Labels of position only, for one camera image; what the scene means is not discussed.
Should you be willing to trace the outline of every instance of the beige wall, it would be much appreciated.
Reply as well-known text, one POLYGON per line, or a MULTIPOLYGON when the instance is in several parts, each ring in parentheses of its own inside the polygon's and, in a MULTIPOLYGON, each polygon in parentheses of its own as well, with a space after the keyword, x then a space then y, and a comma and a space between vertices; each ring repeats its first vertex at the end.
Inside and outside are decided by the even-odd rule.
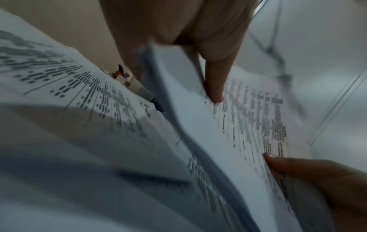
POLYGON ((122 64, 98 0, 0 0, 0 7, 107 71, 122 64))

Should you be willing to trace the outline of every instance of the hand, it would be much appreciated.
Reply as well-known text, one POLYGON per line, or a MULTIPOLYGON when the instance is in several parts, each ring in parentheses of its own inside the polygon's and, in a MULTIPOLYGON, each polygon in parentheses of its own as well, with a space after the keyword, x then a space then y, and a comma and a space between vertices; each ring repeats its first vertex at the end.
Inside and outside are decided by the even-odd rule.
POLYGON ((165 45, 193 45, 206 60, 205 89, 223 101, 228 73, 252 19, 256 0, 100 0, 120 56, 137 79, 134 52, 154 38, 165 45))
POLYGON ((338 231, 367 231, 367 173, 332 161, 264 158, 272 171, 316 185, 326 196, 338 231))

